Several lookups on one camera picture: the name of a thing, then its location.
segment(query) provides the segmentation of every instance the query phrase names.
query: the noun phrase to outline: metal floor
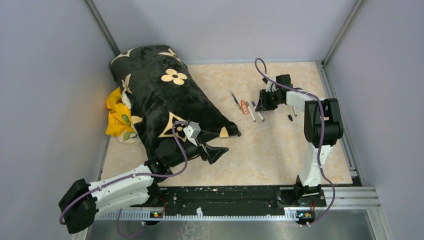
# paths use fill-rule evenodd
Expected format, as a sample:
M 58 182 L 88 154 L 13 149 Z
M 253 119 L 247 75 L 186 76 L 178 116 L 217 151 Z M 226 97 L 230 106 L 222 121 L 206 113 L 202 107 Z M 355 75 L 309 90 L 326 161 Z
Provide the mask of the metal floor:
M 125 240 L 116 221 L 98 220 L 87 240 Z M 138 232 L 138 221 L 121 221 L 124 234 Z M 142 240 L 374 240 L 366 210 L 332 210 L 311 228 L 292 221 L 162 221 L 133 239 Z

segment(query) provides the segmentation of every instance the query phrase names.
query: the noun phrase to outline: yellow cloth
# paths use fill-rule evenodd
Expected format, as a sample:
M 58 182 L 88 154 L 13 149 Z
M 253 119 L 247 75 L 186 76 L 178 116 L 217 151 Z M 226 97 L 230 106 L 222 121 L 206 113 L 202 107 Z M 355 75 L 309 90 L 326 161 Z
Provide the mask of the yellow cloth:
M 106 128 L 107 135 L 119 137 L 125 134 L 125 132 L 128 132 L 128 137 L 123 137 L 124 141 L 126 141 L 130 135 L 132 135 L 131 137 L 134 137 L 134 134 L 137 135 L 136 131 L 133 129 L 131 111 L 122 103 L 121 89 L 119 87 L 109 94 L 106 99 L 106 106 L 110 110 Z

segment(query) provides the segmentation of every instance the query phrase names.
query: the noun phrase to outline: metal corner post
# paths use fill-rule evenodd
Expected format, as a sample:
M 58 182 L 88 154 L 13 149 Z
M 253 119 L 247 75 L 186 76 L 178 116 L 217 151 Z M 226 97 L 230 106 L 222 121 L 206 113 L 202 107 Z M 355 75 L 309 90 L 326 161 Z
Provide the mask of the metal corner post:
M 367 0 L 357 0 L 355 5 L 353 6 L 352 11 L 350 11 L 349 16 L 347 17 L 346 21 L 344 22 L 343 26 L 341 27 L 340 31 L 338 32 L 337 37 L 334 39 L 333 43 L 331 44 L 330 49 L 328 50 L 327 54 L 325 55 L 324 60 L 322 61 L 322 65 L 325 67 L 329 64 L 331 58 L 333 57 L 333 54 L 337 50 L 340 42 L 343 40 L 344 36 L 348 32 L 350 26 L 352 25 L 352 22 L 355 20 L 356 16 L 358 15 L 359 11 L 361 10 L 362 6 Z
M 319 76 L 321 78 L 322 86 L 324 87 L 324 92 L 329 98 L 337 98 L 337 94 L 334 90 L 332 81 L 328 74 L 328 70 L 323 66 L 322 62 L 315 62 L 316 67 L 318 69 Z M 343 117 L 343 109 L 340 107 L 341 118 L 343 122 L 346 122 Z M 355 154 L 354 147 L 352 145 L 351 137 L 349 134 L 348 127 L 344 126 L 344 134 L 340 139 L 341 147 L 346 156 L 347 166 L 349 167 L 349 172 L 352 179 L 357 178 L 359 180 L 359 185 L 364 186 L 364 181 L 362 179 L 363 175 L 361 172 L 361 168 L 358 165 L 357 157 Z
M 100 15 L 100 12 L 97 9 L 95 3 L 93 2 L 93 0 L 84 0 L 84 2 L 87 4 L 88 9 L 90 10 L 92 16 L 94 17 L 94 20 L 97 23 L 98 27 L 100 28 L 101 32 L 103 33 L 104 37 L 106 38 L 106 41 L 109 44 L 110 48 L 112 49 L 113 53 L 115 53 L 116 56 L 119 55 L 121 51 L 119 50 L 117 43 L 112 37 L 111 32 L 109 32 L 105 21 L 103 21 L 103 18 Z

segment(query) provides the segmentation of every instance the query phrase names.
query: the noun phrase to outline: pen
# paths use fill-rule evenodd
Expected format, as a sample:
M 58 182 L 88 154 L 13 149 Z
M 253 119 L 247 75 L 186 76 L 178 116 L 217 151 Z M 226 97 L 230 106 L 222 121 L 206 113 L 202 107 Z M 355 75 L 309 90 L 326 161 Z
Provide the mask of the pen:
M 234 96 L 233 91 L 231 91 L 231 95 L 232 95 L 232 98 L 233 98 L 233 99 L 234 99 L 234 101 L 235 101 L 235 104 L 237 104 L 238 109 L 239 109 L 239 110 L 242 110 L 242 107 L 240 106 L 239 101 L 237 101 L 236 96 Z
M 256 109 L 256 104 L 255 104 L 254 101 L 252 101 L 252 106 L 253 106 L 254 109 Z M 257 111 L 256 113 L 257 113 L 257 115 L 259 116 L 260 120 L 263 123 L 265 121 L 265 118 L 264 118 L 264 116 L 262 116 L 262 113 L 260 111 Z
M 255 118 L 255 115 L 253 115 L 253 111 L 251 109 L 251 106 L 249 105 L 248 102 L 246 102 L 246 105 L 247 105 L 247 108 L 249 109 L 250 116 L 252 117 L 253 122 L 256 123 L 256 118 Z

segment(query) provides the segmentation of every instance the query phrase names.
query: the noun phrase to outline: orange marker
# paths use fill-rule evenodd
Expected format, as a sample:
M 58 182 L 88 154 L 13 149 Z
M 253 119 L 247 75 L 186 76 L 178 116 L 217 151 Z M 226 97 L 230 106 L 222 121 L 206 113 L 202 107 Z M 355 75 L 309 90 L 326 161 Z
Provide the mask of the orange marker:
M 248 106 L 244 100 L 241 100 L 241 110 L 243 111 L 243 114 L 249 114 Z

